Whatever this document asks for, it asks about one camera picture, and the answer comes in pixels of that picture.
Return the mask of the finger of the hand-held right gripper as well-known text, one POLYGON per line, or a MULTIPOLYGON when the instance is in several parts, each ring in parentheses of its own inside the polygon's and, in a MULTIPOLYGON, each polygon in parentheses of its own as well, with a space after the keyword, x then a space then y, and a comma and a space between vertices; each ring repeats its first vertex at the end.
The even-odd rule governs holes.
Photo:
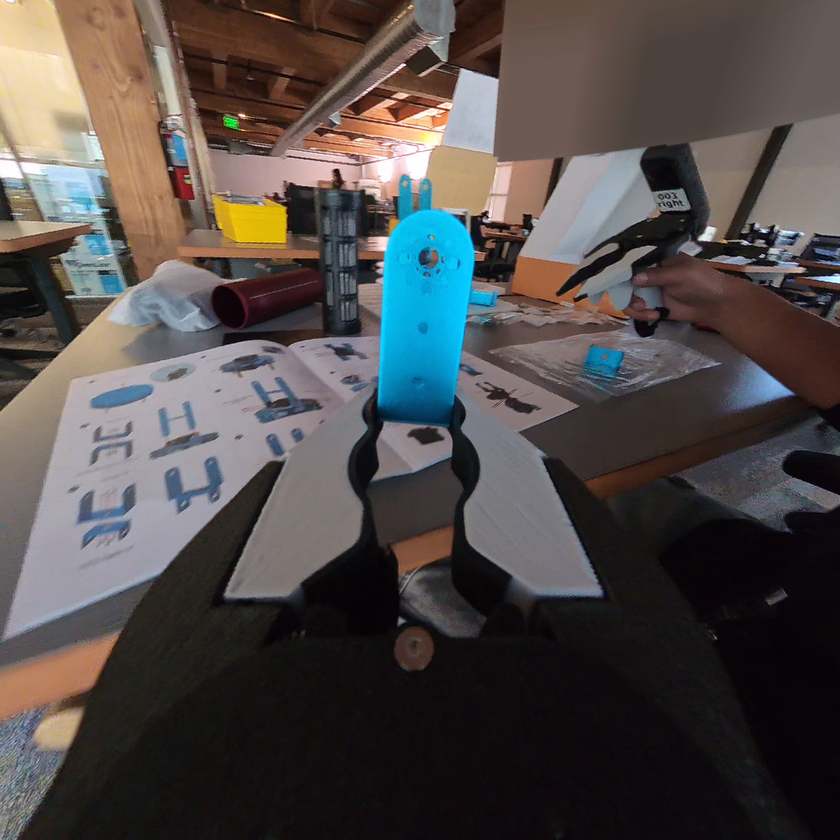
MULTIPOLYGON (((657 251, 656 261, 648 267, 655 266, 663 259, 674 256, 679 247, 689 241, 689 218, 648 218, 600 243, 584 257, 576 271, 585 260, 595 259, 609 251, 619 251, 621 254, 627 251, 657 251)), ((574 273, 556 291, 557 296, 580 289, 582 282, 574 278, 574 273)))
POLYGON ((609 251, 585 260, 574 273, 574 278, 582 282, 574 300, 586 298, 596 304, 607 295, 614 307, 628 307, 634 296, 633 277, 657 257, 657 251, 609 251))

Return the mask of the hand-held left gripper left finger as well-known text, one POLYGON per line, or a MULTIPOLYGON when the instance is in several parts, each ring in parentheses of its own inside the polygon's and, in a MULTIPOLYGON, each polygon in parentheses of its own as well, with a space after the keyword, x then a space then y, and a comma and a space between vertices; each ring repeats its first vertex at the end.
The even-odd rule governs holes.
POLYGON ((228 579, 226 602, 279 604, 300 619, 329 606, 352 634, 393 629, 396 561, 379 544, 368 496, 381 430, 376 389, 365 387, 291 450, 228 579))

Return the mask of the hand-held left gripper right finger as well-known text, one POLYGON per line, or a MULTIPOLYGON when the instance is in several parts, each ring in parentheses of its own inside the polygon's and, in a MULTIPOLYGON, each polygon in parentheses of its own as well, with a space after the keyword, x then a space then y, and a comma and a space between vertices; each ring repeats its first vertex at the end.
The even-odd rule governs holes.
POLYGON ((604 584, 545 454, 459 387, 450 466, 461 491, 450 554, 458 593, 485 618, 513 605, 604 603, 604 584))

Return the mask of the small teal metal bracket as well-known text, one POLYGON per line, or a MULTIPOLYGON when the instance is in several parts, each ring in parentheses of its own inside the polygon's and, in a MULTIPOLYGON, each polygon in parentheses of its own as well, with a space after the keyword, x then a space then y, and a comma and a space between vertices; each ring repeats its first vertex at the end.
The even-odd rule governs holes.
POLYGON ((621 350, 593 344, 584 357, 581 374, 595 382, 612 383, 622 371, 624 358, 621 350))

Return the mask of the large clear plastic bag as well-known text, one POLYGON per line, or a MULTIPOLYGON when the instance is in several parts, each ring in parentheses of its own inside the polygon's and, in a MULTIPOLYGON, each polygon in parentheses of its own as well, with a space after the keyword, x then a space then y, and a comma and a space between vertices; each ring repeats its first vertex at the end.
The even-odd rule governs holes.
POLYGON ((639 338, 634 332, 621 329, 505 346, 491 353, 539 375, 547 382, 598 403, 719 365, 682 343, 639 338), (585 355, 593 344, 625 353, 622 371, 614 382, 592 381, 581 374, 585 355))

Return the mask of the teal metal U bracket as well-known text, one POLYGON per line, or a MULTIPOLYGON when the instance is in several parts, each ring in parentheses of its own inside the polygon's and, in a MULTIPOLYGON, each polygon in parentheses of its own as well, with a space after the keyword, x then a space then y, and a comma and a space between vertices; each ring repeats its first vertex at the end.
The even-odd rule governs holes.
POLYGON ((450 425, 475 267, 466 227, 418 211, 388 239, 377 412, 387 422, 450 425))

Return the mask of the wooden desk with grey panel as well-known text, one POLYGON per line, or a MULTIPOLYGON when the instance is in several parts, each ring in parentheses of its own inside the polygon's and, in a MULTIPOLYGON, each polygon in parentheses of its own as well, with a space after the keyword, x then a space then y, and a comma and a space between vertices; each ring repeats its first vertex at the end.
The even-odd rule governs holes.
POLYGON ((318 259, 316 237, 292 234, 285 243, 237 242, 216 229, 195 229, 177 247, 189 259, 318 259))

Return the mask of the person's right hand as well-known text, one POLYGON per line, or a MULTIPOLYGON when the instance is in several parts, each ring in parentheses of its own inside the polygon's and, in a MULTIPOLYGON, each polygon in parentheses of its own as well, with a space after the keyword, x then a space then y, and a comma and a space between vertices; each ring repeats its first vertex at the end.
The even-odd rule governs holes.
POLYGON ((632 278, 633 295, 625 314, 654 322, 666 308, 672 320, 717 329, 755 287, 749 280, 714 269, 701 259, 677 255, 639 270, 632 278))

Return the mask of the grey mesh chair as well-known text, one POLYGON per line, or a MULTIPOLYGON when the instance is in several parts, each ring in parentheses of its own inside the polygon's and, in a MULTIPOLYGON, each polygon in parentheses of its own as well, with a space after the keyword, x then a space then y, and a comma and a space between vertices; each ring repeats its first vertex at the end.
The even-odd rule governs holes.
POLYGON ((480 635, 486 618, 456 590, 450 558, 401 573, 397 583, 400 623, 451 638, 480 635))

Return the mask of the assembly instruction manual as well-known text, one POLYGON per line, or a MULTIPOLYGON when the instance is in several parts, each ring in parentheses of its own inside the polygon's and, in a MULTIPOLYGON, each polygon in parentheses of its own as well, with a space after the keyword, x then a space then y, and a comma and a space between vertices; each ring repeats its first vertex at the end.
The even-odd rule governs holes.
MULTIPOLYGON (((151 580, 265 466, 281 470, 291 450, 365 387, 376 389, 380 339, 251 340, 168 362, 75 380, 59 422, 24 564, 4 629, 15 637, 151 580)), ((497 403, 487 366, 472 387, 497 403)), ((449 426, 382 422, 379 468, 396 431, 406 442, 403 470, 452 455, 449 426)), ((256 523, 234 539, 223 562, 224 591, 256 523)))

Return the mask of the white plastic wrap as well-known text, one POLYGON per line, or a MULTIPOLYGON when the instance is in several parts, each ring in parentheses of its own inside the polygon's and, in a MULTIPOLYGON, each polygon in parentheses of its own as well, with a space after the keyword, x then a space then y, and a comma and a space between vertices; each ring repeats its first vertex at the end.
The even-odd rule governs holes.
POLYGON ((167 260, 114 303, 108 320, 135 328, 160 324, 179 333, 207 331, 220 324, 212 304, 219 285, 220 278, 207 269, 167 260))

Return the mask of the black ribbed cylinder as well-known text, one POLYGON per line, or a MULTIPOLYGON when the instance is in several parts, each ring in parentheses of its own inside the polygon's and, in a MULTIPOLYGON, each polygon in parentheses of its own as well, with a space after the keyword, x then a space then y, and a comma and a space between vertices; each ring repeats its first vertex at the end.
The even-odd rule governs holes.
POLYGON ((334 337, 361 332, 359 314, 360 192, 336 188, 315 191, 322 328, 334 337))

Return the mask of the yellow box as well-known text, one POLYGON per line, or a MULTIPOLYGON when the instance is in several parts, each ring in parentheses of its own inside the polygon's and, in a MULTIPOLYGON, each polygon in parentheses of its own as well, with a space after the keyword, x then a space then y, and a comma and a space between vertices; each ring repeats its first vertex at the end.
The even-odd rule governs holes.
POLYGON ((284 245, 287 207, 263 196, 213 194, 216 224, 223 235, 241 244, 284 245))

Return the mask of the wooden pillar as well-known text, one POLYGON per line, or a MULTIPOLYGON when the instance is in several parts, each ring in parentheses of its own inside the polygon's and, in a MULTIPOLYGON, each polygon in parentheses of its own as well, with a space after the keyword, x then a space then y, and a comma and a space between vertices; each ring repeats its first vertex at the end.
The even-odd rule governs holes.
POLYGON ((57 1, 57 13, 141 281, 186 235, 159 132, 160 111, 131 1, 57 1))

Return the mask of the silver ventilation duct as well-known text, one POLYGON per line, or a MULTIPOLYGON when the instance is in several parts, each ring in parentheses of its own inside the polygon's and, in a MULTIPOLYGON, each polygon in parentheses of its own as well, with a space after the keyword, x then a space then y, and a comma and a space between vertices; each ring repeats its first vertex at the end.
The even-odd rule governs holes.
POLYGON ((312 100, 272 147, 284 157, 315 129, 379 87, 404 67, 424 77, 448 61, 449 37, 455 31, 453 1, 406 2, 391 14, 360 54, 312 100))

